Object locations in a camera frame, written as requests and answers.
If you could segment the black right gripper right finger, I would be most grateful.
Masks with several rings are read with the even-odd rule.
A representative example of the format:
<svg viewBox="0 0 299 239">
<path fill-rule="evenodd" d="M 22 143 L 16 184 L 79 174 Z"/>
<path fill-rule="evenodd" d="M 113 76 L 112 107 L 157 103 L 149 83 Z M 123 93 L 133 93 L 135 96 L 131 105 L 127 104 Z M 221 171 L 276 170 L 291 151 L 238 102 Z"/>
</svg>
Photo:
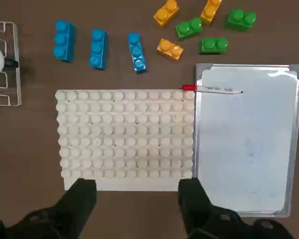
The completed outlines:
<svg viewBox="0 0 299 239">
<path fill-rule="evenodd" d="M 253 224 L 229 209 L 213 205 L 197 178 L 181 179 L 178 204 L 188 239 L 292 239 L 290 232 L 270 219 Z"/>
</svg>

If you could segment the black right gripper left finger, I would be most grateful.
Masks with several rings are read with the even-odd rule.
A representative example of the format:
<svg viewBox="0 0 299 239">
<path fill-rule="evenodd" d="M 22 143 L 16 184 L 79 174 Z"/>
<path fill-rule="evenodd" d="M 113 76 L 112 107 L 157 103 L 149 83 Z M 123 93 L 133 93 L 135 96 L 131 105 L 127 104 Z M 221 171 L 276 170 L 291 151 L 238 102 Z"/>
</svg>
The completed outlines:
<svg viewBox="0 0 299 239">
<path fill-rule="evenodd" d="M 10 227 L 0 220 L 0 239 L 77 239 L 96 202 L 96 181 L 79 178 L 55 205 L 33 211 Z"/>
</svg>

